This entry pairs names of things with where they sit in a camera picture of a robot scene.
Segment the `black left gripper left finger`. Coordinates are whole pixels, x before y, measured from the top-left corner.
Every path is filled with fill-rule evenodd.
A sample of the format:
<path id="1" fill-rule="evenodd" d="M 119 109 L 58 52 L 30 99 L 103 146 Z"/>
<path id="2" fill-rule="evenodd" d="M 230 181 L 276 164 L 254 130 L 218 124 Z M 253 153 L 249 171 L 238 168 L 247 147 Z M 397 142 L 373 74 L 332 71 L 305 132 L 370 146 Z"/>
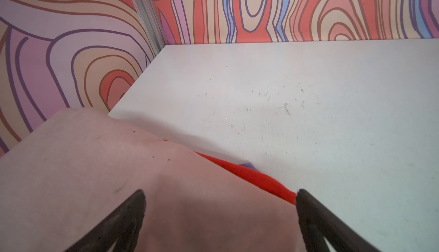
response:
<path id="1" fill-rule="evenodd" d="M 146 197 L 136 190 L 83 238 L 67 249 L 69 252 L 133 252 L 146 211 Z"/>

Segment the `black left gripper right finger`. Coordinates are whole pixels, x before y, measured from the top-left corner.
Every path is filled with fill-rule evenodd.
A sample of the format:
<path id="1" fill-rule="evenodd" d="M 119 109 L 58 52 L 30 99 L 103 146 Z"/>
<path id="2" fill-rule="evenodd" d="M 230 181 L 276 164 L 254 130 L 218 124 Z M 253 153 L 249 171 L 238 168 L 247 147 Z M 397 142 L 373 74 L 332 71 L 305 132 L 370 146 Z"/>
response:
<path id="1" fill-rule="evenodd" d="M 328 252 L 328 244 L 337 252 L 378 251 L 305 189 L 297 193 L 296 209 L 308 252 Z"/>

